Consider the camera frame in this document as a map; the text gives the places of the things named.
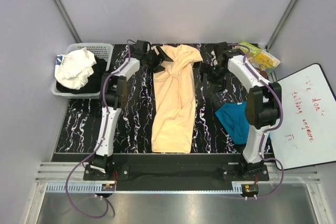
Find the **peach t shirt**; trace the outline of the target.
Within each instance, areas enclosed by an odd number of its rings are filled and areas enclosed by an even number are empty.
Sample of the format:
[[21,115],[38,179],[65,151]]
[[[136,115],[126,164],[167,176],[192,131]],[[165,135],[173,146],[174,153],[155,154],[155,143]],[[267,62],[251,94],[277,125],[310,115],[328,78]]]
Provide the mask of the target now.
[[153,75],[156,113],[152,152],[189,153],[196,113],[193,65],[203,59],[200,51],[192,46],[161,48],[173,61],[163,62],[164,70]]

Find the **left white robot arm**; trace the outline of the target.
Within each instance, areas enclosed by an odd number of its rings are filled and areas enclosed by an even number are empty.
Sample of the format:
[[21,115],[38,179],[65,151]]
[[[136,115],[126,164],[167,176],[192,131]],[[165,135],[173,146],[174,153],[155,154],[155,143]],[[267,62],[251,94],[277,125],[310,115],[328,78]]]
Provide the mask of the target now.
[[111,157],[113,155],[114,134],[121,109],[128,101],[128,80],[147,66],[153,73],[165,70],[164,62],[172,62],[161,46],[152,46],[150,42],[137,40],[134,46],[128,45],[128,57],[119,68],[102,77],[100,101],[102,105],[102,120],[97,144],[94,148],[90,168],[103,180],[113,175]]

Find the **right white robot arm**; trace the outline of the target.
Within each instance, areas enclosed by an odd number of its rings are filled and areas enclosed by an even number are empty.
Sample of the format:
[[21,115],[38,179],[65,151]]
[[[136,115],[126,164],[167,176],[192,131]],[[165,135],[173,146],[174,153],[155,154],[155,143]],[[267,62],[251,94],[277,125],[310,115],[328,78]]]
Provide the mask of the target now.
[[247,144],[242,151],[233,176],[252,180],[263,173],[263,155],[269,132],[280,127],[283,119],[281,85],[265,79],[248,61],[244,45],[219,42],[213,51],[217,63],[213,66],[201,63],[199,75],[207,77],[215,92],[226,88],[226,75],[230,72],[238,78],[248,92],[245,116],[249,123]]

